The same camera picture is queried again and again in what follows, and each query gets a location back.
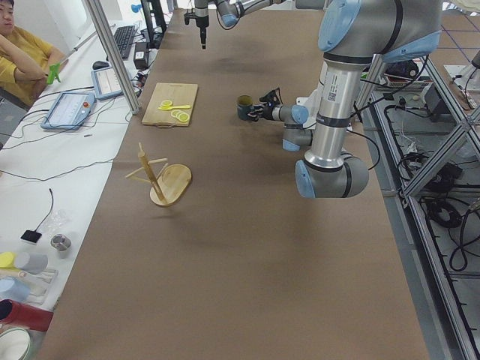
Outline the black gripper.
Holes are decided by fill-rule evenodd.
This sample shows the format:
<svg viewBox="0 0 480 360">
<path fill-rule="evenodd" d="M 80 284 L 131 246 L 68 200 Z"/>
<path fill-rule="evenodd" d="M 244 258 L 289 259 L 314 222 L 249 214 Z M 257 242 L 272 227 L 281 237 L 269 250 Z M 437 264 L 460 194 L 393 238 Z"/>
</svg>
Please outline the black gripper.
<svg viewBox="0 0 480 360">
<path fill-rule="evenodd" d="M 261 118 L 267 119 L 267 120 L 273 120 L 273 106 L 269 105 L 253 105 L 250 108 L 250 112 L 247 114 L 247 120 L 252 121 L 252 122 L 258 122 Z"/>
<path fill-rule="evenodd" d="M 200 44 L 203 50 L 206 49 L 207 27 L 209 26 L 209 16 L 195 16 L 196 26 L 199 28 Z"/>
</svg>

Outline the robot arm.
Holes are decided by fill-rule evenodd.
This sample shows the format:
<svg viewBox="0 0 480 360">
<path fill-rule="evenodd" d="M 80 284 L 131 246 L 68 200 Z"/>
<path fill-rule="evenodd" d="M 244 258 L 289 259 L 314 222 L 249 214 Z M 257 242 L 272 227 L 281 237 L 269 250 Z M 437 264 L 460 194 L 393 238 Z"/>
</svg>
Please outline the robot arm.
<svg viewBox="0 0 480 360">
<path fill-rule="evenodd" d="M 441 1 L 332 1 L 318 47 L 327 64 L 311 147 L 295 164 L 306 198 L 347 198 L 368 184 L 365 163 L 343 150 L 360 78 L 375 55 L 386 64 L 432 53 L 440 42 Z"/>
<path fill-rule="evenodd" d="M 200 46 L 202 50 L 207 47 L 207 28 L 210 25 L 209 7 L 213 6 L 217 21 L 222 29 L 233 29 L 242 17 L 262 9 L 268 10 L 295 10 L 296 1 L 225 1 L 225 0 L 196 0 L 193 7 L 184 13 L 184 24 L 194 23 L 199 29 Z"/>
</svg>

